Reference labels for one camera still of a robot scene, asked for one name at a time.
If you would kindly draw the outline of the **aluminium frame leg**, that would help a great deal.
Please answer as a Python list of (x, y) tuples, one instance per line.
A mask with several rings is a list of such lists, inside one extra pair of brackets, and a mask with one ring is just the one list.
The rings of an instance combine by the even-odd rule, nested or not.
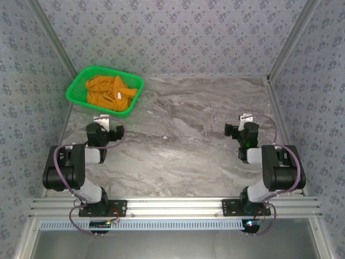
[(338, 259), (324, 219), (310, 218), (309, 224), (320, 255), (320, 259)]
[(22, 231), (13, 259), (30, 259), (39, 233), (40, 220), (30, 218)]

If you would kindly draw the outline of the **orange t-shirt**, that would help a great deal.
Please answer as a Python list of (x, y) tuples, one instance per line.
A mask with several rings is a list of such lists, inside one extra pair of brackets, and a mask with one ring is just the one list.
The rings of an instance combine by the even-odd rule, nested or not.
[(136, 88), (129, 88), (120, 76), (96, 75), (85, 86), (89, 104), (116, 112), (127, 110), (138, 92)]

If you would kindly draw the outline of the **aluminium mounting rail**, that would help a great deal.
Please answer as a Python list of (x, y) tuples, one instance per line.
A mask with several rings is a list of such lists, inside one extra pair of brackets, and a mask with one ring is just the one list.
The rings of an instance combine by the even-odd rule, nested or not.
[[(251, 219), (251, 216), (223, 216), (222, 200), (224, 197), (126, 197), (127, 213), (123, 219)], [(309, 196), (280, 196), (270, 200), (270, 216), (258, 218), (271, 219), (308, 219), (321, 217), (317, 198)], [(75, 201), (68, 196), (49, 196), (34, 199), (28, 216), (38, 219), (67, 219), (71, 214), (78, 219), (79, 209)]]

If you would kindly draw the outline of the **grey metal panel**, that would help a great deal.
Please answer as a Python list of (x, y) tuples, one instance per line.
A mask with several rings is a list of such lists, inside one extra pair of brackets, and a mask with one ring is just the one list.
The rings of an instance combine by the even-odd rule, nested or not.
[(240, 231), (116, 231), (91, 237), (41, 231), (31, 259), (321, 259), (310, 231), (275, 226), (261, 237)]

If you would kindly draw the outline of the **green plastic basket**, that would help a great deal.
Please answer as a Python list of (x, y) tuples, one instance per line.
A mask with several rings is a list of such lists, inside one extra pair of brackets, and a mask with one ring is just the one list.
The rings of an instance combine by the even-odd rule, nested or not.
[[(130, 107), (123, 111), (123, 112), (116, 112), (112, 110), (108, 110), (99, 106), (91, 105), (87, 102), (87, 89), (86, 89), (86, 82), (96, 75), (100, 76), (111, 76), (116, 77), (120, 76), (121, 79), (124, 81), (124, 83), (127, 84), (129, 88), (136, 88), (138, 89), (138, 92), (136, 96), (134, 97)], [(142, 92), (144, 87), (144, 80), (134, 74), (109, 69), (102, 66), (89, 66), (83, 69), (75, 78), (75, 80), (72, 82), (72, 84), (68, 87), (66, 91), (66, 98), (75, 104), (78, 104), (80, 106), (84, 106), (93, 110), (100, 111), (102, 113), (108, 113), (110, 115), (125, 118), (128, 117), (132, 111), (132, 109), (135, 106), (136, 101), (138, 100), (140, 93)]]

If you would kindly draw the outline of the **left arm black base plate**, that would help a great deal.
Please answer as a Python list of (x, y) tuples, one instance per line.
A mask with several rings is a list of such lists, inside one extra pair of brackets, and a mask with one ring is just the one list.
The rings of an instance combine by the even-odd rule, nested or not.
[(127, 213), (127, 200), (109, 200), (88, 204), (79, 210), (80, 217), (125, 217)]

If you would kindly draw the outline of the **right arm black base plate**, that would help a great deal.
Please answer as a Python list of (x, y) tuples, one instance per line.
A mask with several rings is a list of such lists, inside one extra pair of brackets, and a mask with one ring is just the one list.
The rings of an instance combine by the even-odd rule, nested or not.
[(223, 199), (223, 216), (270, 216), (271, 211), (263, 203), (243, 202), (239, 199)]

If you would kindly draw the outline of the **aluminium frame post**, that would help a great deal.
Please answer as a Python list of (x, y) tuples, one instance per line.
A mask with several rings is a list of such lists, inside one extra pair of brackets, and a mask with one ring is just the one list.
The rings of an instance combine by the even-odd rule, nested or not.
[(74, 79), (78, 75), (78, 73), (76, 69), (74, 68), (67, 52), (65, 51), (61, 41), (58, 38), (58, 35), (54, 31), (52, 24), (50, 23), (50, 20), (48, 16), (45, 14), (40, 3), (38, 2), (38, 0), (25, 0), (25, 1), (28, 4), (29, 8), (31, 9), (33, 15), (35, 16), (38, 24), (44, 31), (45, 36), (48, 38), (51, 46), (56, 52), (56, 55), (60, 59), (64, 69), (66, 70), (68, 75), (72, 79)]
[(300, 36), (302, 35), (304, 29), (308, 25), (313, 13), (320, 4), (321, 0), (306, 0), (299, 15), (296, 18), (284, 44), (275, 59), (269, 74), (267, 75), (267, 80), (270, 84), (273, 84), (279, 75), (281, 69), (285, 65), (285, 62), (292, 53), (293, 48), (298, 42)]

